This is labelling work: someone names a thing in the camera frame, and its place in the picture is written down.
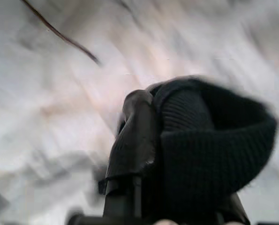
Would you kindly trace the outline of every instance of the blurry background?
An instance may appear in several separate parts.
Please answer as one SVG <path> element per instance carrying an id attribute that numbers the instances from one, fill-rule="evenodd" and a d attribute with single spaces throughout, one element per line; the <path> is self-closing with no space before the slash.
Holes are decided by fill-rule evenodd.
<path id="1" fill-rule="evenodd" d="M 102 65 L 0 0 L 0 224 L 64 224 L 75 206 L 102 214 L 92 166 L 107 161 L 134 89 L 199 74 L 279 117 L 279 0 L 30 2 Z M 279 135 L 240 196 L 252 223 L 279 222 Z"/>

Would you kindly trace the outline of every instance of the cable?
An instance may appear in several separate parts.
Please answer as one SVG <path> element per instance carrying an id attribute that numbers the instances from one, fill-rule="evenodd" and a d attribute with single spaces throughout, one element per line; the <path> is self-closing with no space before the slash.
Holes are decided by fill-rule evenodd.
<path id="1" fill-rule="evenodd" d="M 85 53 L 88 57 L 90 57 L 96 64 L 101 65 L 100 60 L 93 55 L 88 49 L 79 44 L 78 42 L 64 36 L 61 34 L 56 28 L 54 28 L 27 0 L 21 0 L 32 12 L 35 14 L 39 20 L 50 29 L 56 36 L 60 37 L 63 41 L 72 45 L 73 47 L 79 49 L 81 52 Z"/>

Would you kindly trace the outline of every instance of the black knit fabric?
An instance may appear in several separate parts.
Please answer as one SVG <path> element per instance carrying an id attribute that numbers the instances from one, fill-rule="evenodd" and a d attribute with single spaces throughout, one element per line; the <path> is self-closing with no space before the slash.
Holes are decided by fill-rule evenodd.
<path id="1" fill-rule="evenodd" d="M 192 79 L 151 93 L 162 123 L 168 215 L 215 209 L 268 162 L 277 123 L 262 104 Z"/>

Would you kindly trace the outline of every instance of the thin brown wire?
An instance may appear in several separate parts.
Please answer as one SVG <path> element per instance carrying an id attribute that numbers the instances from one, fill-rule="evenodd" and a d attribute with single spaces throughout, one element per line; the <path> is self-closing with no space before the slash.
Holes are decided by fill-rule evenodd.
<path id="1" fill-rule="evenodd" d="M 79 49 L 81 52 L 85 53 L 88 57 L 90 57 L 96 64 L 100 65 L 100 60 L 93 55 L 88 49 L 79 44 L 78 42 L 64 36 L 61 34 L 56 28 L 54 28 L 27 0 L 21 0 L 37 17 L 41 22 L 50 29 L 56 36 L 60 37 L 63 41 L 72 45 L 73 47 Z"/>

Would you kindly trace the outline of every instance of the black ribbed fabric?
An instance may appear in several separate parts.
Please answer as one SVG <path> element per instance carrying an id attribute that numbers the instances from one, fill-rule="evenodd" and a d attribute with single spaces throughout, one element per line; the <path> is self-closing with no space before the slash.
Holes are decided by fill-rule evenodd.
<path id="1" fill-rule="evenodd" d="M 213 210 L 267 163 L 277 122 L 262 104 L 200 80 L 154 88 L 168 215 Z"/>

